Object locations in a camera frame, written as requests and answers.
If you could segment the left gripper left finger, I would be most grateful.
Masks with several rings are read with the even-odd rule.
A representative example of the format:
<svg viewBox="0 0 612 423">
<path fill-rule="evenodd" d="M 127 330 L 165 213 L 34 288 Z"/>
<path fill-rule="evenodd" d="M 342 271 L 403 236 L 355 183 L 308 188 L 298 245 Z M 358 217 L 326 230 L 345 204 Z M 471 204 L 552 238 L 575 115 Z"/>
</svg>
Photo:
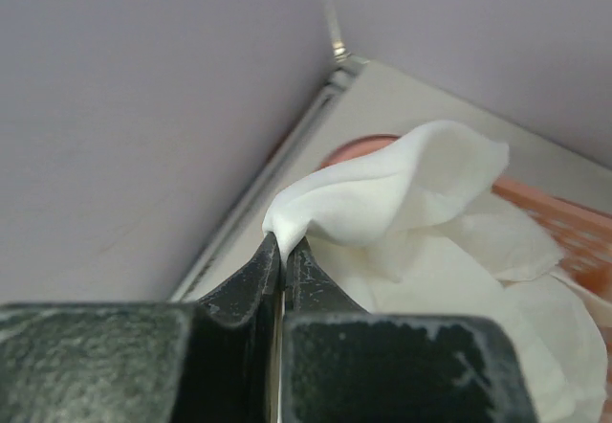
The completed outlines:
<svg viewBox="0 0 612 423">
<path fill-rule="evenodd" d="M 272 235 L 192 302 L 1 309 L 5 422 L 268 422 L 280 257 Z"/>
</svg>

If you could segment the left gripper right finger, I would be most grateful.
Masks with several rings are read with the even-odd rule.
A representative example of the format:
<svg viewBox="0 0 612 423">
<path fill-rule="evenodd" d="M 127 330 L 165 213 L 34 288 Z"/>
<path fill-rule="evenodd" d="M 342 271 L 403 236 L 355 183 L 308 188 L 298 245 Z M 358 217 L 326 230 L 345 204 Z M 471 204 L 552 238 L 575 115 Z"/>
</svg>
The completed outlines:
<svg viewBox="0 0 612 423">
<path fill-rule="evenodd" d="M 491 320 L 375 315 L 320 268 L 307 241 L 285 271 L 285 422 L 533 422 L 508 336 Z"/>
</svg>

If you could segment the white shirt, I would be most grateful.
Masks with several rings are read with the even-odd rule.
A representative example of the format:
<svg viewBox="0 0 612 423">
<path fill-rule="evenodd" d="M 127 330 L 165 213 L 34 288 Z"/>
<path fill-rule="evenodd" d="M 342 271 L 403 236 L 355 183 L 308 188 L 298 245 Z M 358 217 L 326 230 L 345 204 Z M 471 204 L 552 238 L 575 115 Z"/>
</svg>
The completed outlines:
<svg viewBox="0 0 612 423">
<path fill-rule="evenodd" d="M 492 192 L 509 148 L 457 122 L 339 149 L 282 190 L 262 229 L 318 264 L 372 313 L 484 316 L 517 349 L 543 422 L 598 422 L 608 306 L 570 279 L 563 252 Z"/>
</svg>

